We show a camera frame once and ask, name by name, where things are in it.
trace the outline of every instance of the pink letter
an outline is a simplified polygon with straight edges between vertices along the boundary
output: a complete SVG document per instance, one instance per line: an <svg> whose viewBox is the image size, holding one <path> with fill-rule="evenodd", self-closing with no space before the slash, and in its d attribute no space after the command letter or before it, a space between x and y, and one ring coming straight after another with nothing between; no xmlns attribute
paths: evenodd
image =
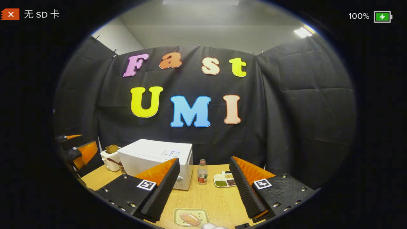
<svg viewBox="0 0 407 229"><path fill-rule="evenodd" d="M237 101L240 100L238 95L225 95L223 99L226 101L226 124L238 124L240 118L237 115Z"/></svg>
<svg viewBox="0 0 407 229"><path fill-rule="evenodd" d="M126 72L123 74L123 77L136 75L135 68L137 67L137 70L140 69L143 59L148 59L148 57L148 53L129 57L129 65L127 66Z"/></svg>

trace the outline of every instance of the white microwave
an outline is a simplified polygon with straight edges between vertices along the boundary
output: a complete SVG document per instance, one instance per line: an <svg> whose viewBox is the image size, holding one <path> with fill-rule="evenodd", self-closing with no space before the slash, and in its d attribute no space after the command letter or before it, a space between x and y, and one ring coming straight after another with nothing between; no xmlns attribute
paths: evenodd
<svg viewBox="0 0 407 229"><path fill-rule="evenodd" d="M118 149L117 152L126 173L130 176L177 157L180 172L174 189L189 189L193 169L192 144L140 139Z"/></svg>

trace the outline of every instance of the bottle label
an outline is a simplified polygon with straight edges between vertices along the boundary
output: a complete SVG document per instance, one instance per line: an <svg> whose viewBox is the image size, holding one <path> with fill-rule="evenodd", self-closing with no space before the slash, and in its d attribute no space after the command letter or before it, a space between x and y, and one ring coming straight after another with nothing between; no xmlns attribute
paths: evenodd
<svg viewBox="0 0 407 229"><path fill-rule="evenodd" d="M208 174L198 174L198 182L205 183L208 179Z"/></svg>

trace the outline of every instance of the blue letter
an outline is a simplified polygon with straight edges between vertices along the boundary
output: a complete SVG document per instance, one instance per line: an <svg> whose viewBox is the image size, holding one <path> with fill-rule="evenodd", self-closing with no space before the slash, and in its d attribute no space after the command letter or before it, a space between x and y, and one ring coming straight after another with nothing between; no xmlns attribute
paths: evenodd
<svg viewBox="0 0 407 229"><path fill-rule="evenodd" d="M171 123L172 127L182 127L184 123L181 121L181 115L187 126L191 126L195 116L197 120L194 122L196 127L208 127L210 122L208 121L208 105L210 98L208 96L199 96L195 100L192 108L189 107L186 98L182 95L171 97L172 103L174 103L174 120Z"/></svg>

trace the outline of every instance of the white wall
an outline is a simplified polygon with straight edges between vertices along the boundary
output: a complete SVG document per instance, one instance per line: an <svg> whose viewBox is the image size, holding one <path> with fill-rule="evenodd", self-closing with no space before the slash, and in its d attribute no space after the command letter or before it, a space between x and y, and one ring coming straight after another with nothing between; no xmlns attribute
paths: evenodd
<svg viewBox="0 0 407 229"><path fill-rule="evenodd" d="M130 33L120 18L116 18L92 34L98 37L98 41L117 54L124 54L132 51L142 50L143 46Z"/></svg>

